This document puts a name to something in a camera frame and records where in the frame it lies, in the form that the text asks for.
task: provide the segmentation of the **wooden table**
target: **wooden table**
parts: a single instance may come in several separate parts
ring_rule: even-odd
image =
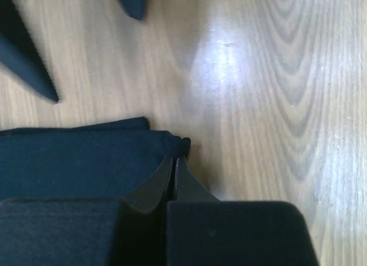
[[[224,200],[286,200],[322,265],[367,261],[367,0],[18,0],[63,97],[0,72],[0,129],[147,116]]]

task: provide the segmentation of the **dark pointed object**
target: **dark pointed object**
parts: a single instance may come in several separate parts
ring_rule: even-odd
[[[58,101],[52,80],[12,0],[0,0],[0,62],[39,94]]]
[[[119,0],[126,13],[137,19],[142,20],[145,13],[145,0]]]

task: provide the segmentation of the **wood grain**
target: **wood grain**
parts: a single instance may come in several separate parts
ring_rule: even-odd
[[[17,1],[64,100],[1,69],[1,129],[145,115],[216,196],[292,202],[322,265],[365,265],[366,0]]]

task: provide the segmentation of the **black object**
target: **black object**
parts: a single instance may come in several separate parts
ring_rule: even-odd
[[[0,265],[317,265],[294,206],[220,202],[189,146],[145,118],[0,132]]]
[[[58,101],[52,80],[12,0],[0,0],[0,62],[36,92]]]

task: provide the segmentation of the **wooden surface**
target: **wooden surface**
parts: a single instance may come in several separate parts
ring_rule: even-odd
[[[322,265],[366,265],[366,0],[18,0],[62,103],[0,71],[0,128],[145,115],[222,199],[286,200]]]

